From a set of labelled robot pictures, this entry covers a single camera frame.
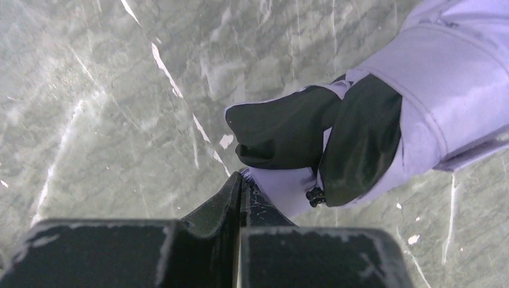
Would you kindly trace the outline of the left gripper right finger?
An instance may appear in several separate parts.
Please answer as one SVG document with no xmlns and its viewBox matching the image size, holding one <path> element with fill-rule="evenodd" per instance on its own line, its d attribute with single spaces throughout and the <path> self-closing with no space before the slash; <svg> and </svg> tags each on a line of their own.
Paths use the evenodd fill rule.
<svg viewBox="0 0 509 288">
<path fill-rule="evenodd" d="M 379 229 L 300 227 L 242 179 L 241 287 L 412 287 L 395 239 Z"/>
</svg>

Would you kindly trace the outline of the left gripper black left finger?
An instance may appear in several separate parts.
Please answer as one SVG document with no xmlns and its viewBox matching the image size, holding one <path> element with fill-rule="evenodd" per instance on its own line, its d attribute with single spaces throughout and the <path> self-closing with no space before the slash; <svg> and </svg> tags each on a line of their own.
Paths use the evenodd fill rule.
<svg viewBox="0 0 509 288">
<path fill-rule="evenodd" d="M 184 218 L 51 219 L 20 242 L 2 287 L 232 287 L 242 176 Z"/>
</svg>

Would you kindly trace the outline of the lavender folding umbrella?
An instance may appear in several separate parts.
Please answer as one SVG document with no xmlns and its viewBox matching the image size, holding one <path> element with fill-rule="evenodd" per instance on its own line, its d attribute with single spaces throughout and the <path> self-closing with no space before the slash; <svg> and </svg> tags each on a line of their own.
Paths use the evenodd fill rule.
<svg viewBox="0 0 509 288">
<path fill-rule="evenodd" d="M 508 2 L 423 1 L 333 83 L 225 120 L 247 176 L 288 217 L 460 169 L 508 147 Z"/>
</svg>

